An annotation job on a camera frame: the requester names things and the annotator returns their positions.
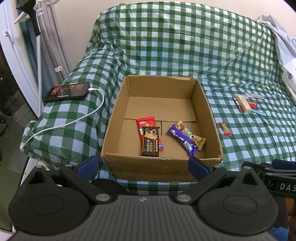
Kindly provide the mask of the silver stick packet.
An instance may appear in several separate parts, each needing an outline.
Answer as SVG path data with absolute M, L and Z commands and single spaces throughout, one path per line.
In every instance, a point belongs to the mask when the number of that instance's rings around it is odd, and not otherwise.
M 261 100 L 265 100 L 265 98 L 261 95 L 258 95 L 258 94 L 251 94 L 251 93 L 247 93 L 245 92 L 245 96 L 247 98 L 256 98 L 256 99 L 261 99 Z

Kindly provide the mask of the gold snack packet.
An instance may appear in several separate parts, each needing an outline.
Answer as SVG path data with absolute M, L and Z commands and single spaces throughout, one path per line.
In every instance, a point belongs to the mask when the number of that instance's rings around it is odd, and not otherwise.
M 177 122 L 176 126 L 178 130 L 180 130 L 193 144 L 197 146 L 199 151 L 203 148 L 203 145 L 206 142 L 205 138 L 194 135 L 181 120 Z

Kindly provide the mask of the cardboard box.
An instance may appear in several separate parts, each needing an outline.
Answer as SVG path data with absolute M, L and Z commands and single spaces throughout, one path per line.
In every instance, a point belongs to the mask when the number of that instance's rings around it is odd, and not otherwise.
M 144 157 L 136 120 L 153 116 L 163 150 Z M 200 82 L 190 77 L 129 75 L 119 90 L 104 138 L 101 155 L 117 179 L 155 182 L 193 182 L 189 155 L 167 134 L 182 121 L 195 135 L 205 138 L 196 157 L 209 166 L 224 156 L 217 123 Z

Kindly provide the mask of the dark brown snack bar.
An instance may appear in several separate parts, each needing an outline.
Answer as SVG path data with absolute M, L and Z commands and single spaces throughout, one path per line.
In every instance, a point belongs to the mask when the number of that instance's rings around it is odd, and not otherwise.
M 143 127 L 142 156 L 159 157 L 159 127 Z

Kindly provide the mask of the red white stick packet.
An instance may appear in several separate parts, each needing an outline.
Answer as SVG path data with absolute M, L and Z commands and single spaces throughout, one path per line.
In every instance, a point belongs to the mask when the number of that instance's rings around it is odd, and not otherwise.
M 240 113 L 244 113 L 243 109 L 241 108 L 239 102 L 237 101 L 237 99 L 235 97 L 233 97 L 234 103 L 237 106 L 238 110 Z

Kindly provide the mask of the light blue stick packet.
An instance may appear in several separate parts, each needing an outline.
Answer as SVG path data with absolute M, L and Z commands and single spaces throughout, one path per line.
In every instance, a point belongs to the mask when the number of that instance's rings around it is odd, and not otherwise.
M 264 113 L 263 111 L 257 110 L 257 109 L 252 109 L 252 112 L 256 113 L 256 114 L 259 114 L 259 115 L 262 115 L 262 116 L 267 116 L 266 113 Z

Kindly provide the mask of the black smartphone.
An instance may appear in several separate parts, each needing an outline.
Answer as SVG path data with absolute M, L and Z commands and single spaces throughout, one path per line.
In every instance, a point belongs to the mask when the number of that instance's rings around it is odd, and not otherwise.
M 45 96 L 45 102 L 81 100 L 88 95 L 90 83 L 74 83 L 52 87 Z

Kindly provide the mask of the red rectangular snack packet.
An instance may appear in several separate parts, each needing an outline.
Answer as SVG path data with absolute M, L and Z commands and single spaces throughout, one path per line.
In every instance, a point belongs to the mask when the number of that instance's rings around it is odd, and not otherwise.
M 248 101 L 247 102 L 249 104 L 249 106 L 251 107 L 251 109 L 255 109 L 257 110 L 257 102 L 254 102 L 254 101 Z

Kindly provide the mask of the small red-orange snack bar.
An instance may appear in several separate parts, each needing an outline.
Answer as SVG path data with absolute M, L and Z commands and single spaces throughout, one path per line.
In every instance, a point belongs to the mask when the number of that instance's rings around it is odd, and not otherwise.
M 227 125 L 224 121 L 220 122 L 219 125 L 221 126 L 225 136 L 230 137 L 232 135 L 229 128 L 227 127 Z

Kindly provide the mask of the grey folded drying rack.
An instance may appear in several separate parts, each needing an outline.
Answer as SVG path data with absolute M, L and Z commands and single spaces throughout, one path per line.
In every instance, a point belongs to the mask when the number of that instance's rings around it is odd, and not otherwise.
M 54 9 L 57 3 L 58 1 L 37 1 L 36 5 L 41 51 L 51 82 L 55 85 L 62 83 L 71 72 Z

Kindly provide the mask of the purple chocolate bar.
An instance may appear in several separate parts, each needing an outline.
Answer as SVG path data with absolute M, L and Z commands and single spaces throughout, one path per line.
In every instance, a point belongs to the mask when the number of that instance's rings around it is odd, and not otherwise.
M 198 147 L 186 137 L 175 124 L 172 124 L 166 134 L 175 138 L 187 151 L 189 156 L 194 156 L 194 154 L 198 151 Z

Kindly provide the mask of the clear pale cracker packet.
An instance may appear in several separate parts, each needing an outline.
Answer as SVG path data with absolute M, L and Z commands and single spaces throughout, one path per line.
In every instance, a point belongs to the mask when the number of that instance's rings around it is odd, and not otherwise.
M 243 95 L 236 95 L 235 98 L 245 113 L 251 112 L 251 107 Z

